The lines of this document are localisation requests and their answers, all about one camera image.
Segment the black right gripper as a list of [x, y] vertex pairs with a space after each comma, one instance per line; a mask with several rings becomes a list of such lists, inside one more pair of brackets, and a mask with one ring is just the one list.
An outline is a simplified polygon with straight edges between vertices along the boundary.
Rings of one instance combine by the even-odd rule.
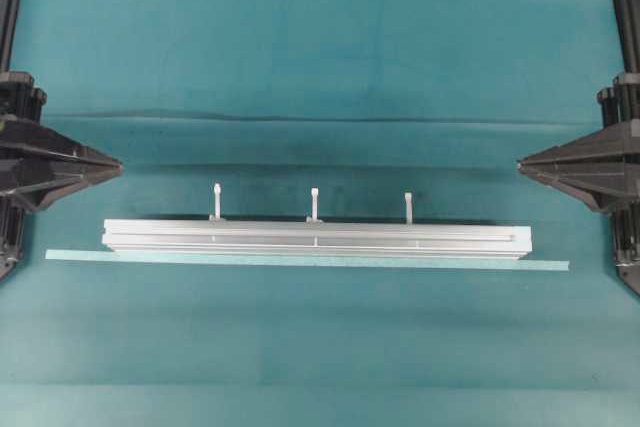
[[[613, 258], [619, 280], [639, 291], [639, 122], [626, 121], [517, 161], [520, 174], [606, 212], [611, 221]], [[571, 185], [529, 168], [539, 165], [592, 165], [608, 176], [598, 192]]]

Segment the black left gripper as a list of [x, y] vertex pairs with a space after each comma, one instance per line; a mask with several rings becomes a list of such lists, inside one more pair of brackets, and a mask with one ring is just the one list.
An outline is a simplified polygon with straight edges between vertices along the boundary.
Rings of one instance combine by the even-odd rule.
[[[44, 161], [80, 163], [42, 174]], [[56, 201], [119, 177], [116, 158], [35, 121], [1, 116], [1, 280], [16, 269], [23, 253], [26, 212], [46, 210]]]

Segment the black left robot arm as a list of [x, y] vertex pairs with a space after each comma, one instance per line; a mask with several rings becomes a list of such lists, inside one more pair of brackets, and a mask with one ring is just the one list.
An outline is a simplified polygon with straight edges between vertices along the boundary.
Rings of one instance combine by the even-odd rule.
[[46, 93], [27, 72], [1, 74], [1, 277], [22, 258], [26, 216], [122, 174], [122, 163], [40, 123]]

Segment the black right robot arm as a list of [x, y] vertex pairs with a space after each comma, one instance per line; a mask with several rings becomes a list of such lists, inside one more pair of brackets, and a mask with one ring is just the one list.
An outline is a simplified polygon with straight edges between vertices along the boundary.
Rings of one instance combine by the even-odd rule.
[[618, 75], [597, 101], [600, 130], [523, 158], [517, 169], [610, 219], [617, 275], [638, 293], [639, 75]]

